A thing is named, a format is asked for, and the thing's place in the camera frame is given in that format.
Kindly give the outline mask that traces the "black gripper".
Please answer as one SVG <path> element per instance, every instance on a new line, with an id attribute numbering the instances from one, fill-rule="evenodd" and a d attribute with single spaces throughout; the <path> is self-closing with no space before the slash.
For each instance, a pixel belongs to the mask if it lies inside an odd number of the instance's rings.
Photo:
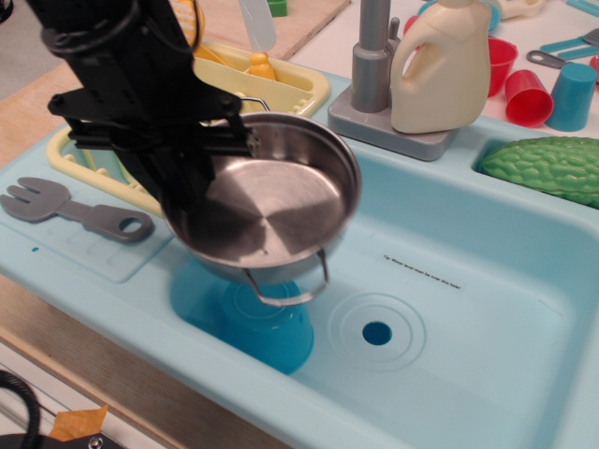
<path id="1" fill-rule="evenodd" d="M 51 114 L 78 142 L 113 149 L 155 199 L 198 210 L 214 180 L 211 155 L 249 156 L 258 145 L 240 99 L 194 74 L 178 27 L 50 27 L 47 47 L 81 84 L 55 95 Z"/>

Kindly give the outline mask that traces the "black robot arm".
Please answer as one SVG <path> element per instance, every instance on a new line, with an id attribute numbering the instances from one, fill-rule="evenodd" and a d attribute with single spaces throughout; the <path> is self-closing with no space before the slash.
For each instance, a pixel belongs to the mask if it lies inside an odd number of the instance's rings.
<path id="1" fill-rule="evenodd" d="M 196 210 L 216 156 L 253 155 L 240 99 L 202 81 L 167 1 L 34 1 L 48 50 L 80 88 L 54 96 L 83 149 L 112 150 L 159 202 Z"/>

